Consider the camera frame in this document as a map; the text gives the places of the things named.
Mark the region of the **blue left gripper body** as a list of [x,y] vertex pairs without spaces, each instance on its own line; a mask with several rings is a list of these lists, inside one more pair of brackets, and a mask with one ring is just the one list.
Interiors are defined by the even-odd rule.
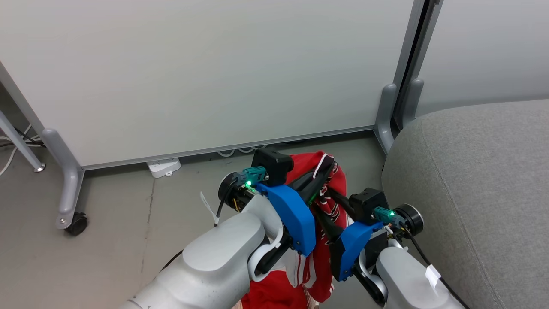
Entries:
[[314,216],[294,189],[279,185],[257,184],[257,190],[267,197],[292,238],[292,246],[300,255],[309,256],[316,245]]

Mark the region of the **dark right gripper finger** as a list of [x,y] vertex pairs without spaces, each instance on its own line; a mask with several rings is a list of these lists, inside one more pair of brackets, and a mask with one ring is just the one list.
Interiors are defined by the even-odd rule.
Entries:
[[322,209],[320,209],[318,205],[314,205],[314,216],[321,227],[322,233],[324,235],[323,237],[326,240],[326,245],[330,245],[336,242],[341,236],[344,227],[340,227],[339,225],[337,225],[331,219],[331,216],[322,211]]
[[328,195],[329,197],[335,201],[339,206],[341,206],[347,215],[349,216],[355,216],[355,209],[351,207],[349,204],[349,200],[346,196],[340,194],[339,192],[335,191],[333,188],[328,188]]

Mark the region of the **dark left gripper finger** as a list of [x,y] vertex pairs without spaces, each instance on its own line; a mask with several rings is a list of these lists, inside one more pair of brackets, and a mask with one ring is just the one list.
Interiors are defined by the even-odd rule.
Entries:
[[335,173],[336,162],[332,156],[321,156],[318,160],[309,159],[308,164],[313,164],[304,172],[299,172],[288,186],[298,192],[319,190],[323,184],[331,180]]
[[308,207],[312,205],[316,197],[320,195],[323,190],[323,187],[333,176],[333,172],[323,172],[317,173],[306,172],[305,179],[307,180],[305,184],[305,203]]

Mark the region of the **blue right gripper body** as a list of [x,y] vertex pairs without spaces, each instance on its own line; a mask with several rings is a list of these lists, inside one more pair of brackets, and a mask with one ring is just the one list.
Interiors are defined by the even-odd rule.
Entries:
[[366,225],[354,222],[346,227],[333,243],[333,277],[341,282],[351,275],[352,268],[369,239],[384,227],[382,222]]

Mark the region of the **red white sports jersey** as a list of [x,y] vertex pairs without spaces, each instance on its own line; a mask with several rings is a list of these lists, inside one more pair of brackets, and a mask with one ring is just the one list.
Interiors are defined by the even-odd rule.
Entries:
[[[293,154],[294,168],[287,175],[286,184],[304,172],[313,164],[309,159],[318,160],[321,156],[331,156],[325,152]],[[350,223],[345,210],[328,195],[328,188],[333,188],[346,195],[346,179],[341,167],[336,162],[335,173],[322,188],[322,192],[312,205],[318,205],[322,211],[340,227]],[[323,303],[332,294],[331,254],[329,246],[319,224],[316,225],[316,245],[310,255],[304,257],[295,251],[287,251],[282,265],[270,272],[260,282],[251,282],[250,290],[233,309],[314,309],[317,303]]]

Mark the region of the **short grey partition foot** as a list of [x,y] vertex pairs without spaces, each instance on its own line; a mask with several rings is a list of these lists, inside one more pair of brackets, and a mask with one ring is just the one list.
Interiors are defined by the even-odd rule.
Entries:
[[376,138],[385,154],[389,152],[394,142],[391,122],[397,96],[398,87],[396,84],[388,84],[383,87],[376,116],[376,123],[373,128],[374,134],[376,135]]
[[409,83],[407,94],[403,101],[401,125],[402,128],[416,119],[417,107],[424,87],[424,80],[416,78]]

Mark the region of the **grey fabric sofa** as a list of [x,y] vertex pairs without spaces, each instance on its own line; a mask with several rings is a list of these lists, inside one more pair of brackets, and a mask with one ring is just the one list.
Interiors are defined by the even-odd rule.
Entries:
[[471,309],[549,309],[549,102],[421,116],[382,187],[422,215],[420,248]]

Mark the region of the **white power strip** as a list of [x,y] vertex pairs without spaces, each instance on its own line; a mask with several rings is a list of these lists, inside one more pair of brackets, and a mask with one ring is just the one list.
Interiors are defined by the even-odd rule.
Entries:
[[146,164],[154,178],[171,177],[174,172],[181,168],[179,158],[148,161]]

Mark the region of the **large white partition panel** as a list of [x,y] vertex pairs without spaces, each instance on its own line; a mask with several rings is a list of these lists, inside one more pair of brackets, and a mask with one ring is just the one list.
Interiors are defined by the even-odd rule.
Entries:
[[0,0],[0,63],[83,167],[373,127],[414,0]]

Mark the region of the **narrow white partition panel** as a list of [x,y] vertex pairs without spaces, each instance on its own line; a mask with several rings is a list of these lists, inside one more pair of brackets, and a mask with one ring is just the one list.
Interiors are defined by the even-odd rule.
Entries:
[[416,115],[549,103],[549,0],[443,0],[418,73]]

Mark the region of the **black caster wheel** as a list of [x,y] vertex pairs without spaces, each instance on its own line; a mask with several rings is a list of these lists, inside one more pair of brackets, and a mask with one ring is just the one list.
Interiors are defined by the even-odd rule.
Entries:
[[88,227],[89,219],[86,213],[74,212],[71,224],[64,229],[70,236],[79,236]]

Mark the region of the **long grey partition foot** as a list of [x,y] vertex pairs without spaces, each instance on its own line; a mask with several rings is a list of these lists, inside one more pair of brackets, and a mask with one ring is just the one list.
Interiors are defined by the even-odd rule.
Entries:
[[42,131],[41,137],[48,151],[60,166],[63,174],[63,186],[57,210],[56,227],[64,231],[71,224],[74,212],[81,212],[76,209],[81,185],[84,180],[84,170],[55,129],[45,128]]

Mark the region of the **grey metal table leg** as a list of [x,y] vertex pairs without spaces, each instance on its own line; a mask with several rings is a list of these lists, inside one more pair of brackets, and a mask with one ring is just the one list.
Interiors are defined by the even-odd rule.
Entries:
[[31,164],[35,173],[39,173],[45,169],[46,164],[43,164],[43,162],[35,156],[26,141],[28,140],[38,147],[41,147],[40,143],[37,143],[37,141],[34,141],[26,136],[26,133],[20,133],[17,131],[2,111],[0,111],[0,129],[2,129],[2,131],[6,134],[6,137],[10,139],[15,148],[20,151],[29,164]]

